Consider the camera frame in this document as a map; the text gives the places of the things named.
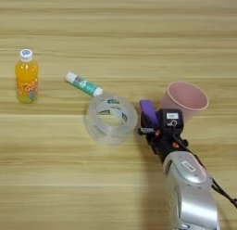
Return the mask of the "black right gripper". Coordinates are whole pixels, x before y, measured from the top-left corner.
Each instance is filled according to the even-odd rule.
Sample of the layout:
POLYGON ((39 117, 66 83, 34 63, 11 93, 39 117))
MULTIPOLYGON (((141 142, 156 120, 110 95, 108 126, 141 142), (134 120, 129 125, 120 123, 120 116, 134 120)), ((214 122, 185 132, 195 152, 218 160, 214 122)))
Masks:
POLYGON ((146 137, 148 145, 161 162, 164 162, 167 155, 172 152, 188 150, 188 141, 181 138, 183 126, 153 126, 144 112, 141 113, 140 122, 138 134, 146 137))

